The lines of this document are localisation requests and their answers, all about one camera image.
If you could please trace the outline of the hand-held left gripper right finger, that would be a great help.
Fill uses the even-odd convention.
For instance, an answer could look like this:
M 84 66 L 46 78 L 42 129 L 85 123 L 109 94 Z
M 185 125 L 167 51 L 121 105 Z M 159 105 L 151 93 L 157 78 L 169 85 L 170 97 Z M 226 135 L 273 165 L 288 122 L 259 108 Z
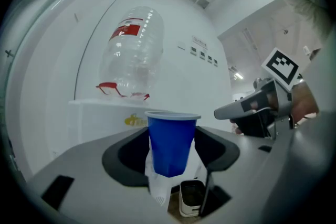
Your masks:
M 198 127 L 207 191 L 201 223 L 333 223 L 334 115 L 275 140 Z

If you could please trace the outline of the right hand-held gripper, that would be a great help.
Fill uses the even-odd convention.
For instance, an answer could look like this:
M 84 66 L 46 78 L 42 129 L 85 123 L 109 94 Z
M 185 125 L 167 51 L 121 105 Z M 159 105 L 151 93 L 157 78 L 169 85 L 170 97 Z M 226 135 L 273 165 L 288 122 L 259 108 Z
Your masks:
M 214 111 L 218 120 L 232 120 L 244 135 L 275 139 L 294 128 L 292 88 L 299 65 L 278 48 L 261 65 L 264 76 L 254 81 L 255 91 Z

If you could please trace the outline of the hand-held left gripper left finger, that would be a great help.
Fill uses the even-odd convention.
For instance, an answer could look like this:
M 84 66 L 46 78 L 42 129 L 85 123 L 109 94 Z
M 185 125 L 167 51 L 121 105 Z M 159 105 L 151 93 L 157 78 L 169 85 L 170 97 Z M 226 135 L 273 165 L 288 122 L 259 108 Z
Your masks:
M 28 181 L 52 223 L 173 223 L 145 175 L 147 128 L 77 145 Z

